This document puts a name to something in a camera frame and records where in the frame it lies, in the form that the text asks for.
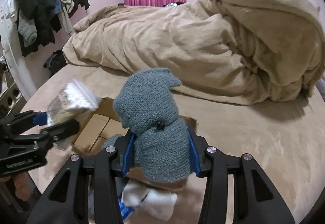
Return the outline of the person left hand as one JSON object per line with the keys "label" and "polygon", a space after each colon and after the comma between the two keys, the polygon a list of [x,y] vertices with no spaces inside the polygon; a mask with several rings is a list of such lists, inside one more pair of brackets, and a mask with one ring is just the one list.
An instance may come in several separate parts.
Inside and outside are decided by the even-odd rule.
{"label": "person left hand", "polygon": [[15,186],[15,195],[22,201],[28,201],[30,198],[29,179],[26,172],[13,176]]}

